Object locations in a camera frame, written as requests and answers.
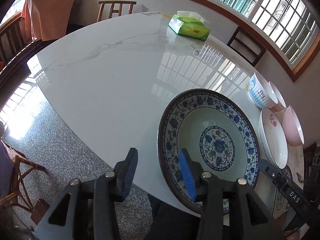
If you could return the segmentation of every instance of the chair cushion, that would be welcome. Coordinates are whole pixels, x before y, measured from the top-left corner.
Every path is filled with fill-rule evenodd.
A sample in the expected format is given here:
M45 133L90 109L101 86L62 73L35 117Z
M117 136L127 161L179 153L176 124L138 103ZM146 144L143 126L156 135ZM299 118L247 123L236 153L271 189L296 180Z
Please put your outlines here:
M9 159L7 152L0 142L0 196L9 195L14 164Z

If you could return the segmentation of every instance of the metal bolt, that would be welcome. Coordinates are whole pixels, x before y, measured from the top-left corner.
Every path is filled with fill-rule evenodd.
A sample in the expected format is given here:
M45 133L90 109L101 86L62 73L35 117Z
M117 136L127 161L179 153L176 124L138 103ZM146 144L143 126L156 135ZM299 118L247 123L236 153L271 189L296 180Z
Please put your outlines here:
M240 178L240 179L238 179L238 183L240 185L245 185L245 184L247 184L247 181L245 179Z
M114 175L115 175L115 173L113 171L107 171L106 174L105 174L105 176L107 178L112 178Z
M204 178L210 178L210 177L211 177L211 173L208 172L208 171L204 171L204 172L202 172L202 177L204 177Z
M79 184L79 182L80 182L79 179L72 179L72 180L70 180L70 184L71 184L72 186Z

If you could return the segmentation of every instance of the table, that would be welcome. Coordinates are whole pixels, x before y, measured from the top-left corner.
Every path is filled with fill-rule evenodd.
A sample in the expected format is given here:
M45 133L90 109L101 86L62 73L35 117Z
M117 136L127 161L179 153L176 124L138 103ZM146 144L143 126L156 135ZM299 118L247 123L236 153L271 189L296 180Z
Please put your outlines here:
M211 35L206 42L176 35L169 20L148 12L89 25L39 52L39 66L31 72L55 111L97 156L114 167L130 147L137 148L134 184L194 214L173 195L160 169L157 132L164 109L182 91L212 89L244 111L256 134L261 109L246 90L251 65ZM299 184L301 147L289 148L288 165ZM262 173L255 189L272 210L275 187Z

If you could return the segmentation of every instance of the tissue box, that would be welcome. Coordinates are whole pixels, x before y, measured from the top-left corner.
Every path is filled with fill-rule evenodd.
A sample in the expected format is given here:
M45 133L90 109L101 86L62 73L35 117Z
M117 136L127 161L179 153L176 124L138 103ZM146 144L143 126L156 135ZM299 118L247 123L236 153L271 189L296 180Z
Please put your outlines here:
M195 39L205 41L210 34L210 30L204 26L204 19L195 12L188 12L188 15L194 15L197 18L182 16L185 13L179 13L172 16L169 26L175 33Z

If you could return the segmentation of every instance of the patterned plate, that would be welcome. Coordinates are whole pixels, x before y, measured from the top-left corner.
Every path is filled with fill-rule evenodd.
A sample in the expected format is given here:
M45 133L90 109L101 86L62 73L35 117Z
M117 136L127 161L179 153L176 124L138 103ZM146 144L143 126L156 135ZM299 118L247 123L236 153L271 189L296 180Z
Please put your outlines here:
M207 89L192 89L175 97L160 121L159 161L174 195L187 208L201 213L202 203L188 196L178 152L186 148L192 160L221 179L246 179L255 187L260 152L256 134L241 109L227 97ZM228 213L228 200L223 200Z
M288 165L286 165L281 171L284 175L286 175L287 177L292 179L292 172L291 172ZM284 198L284 196L277 189L275 202L274 202L274 206L273 206L273 217L277 218L277 217L281 216L284 212L287 212L288 209L289 209L288 201Z

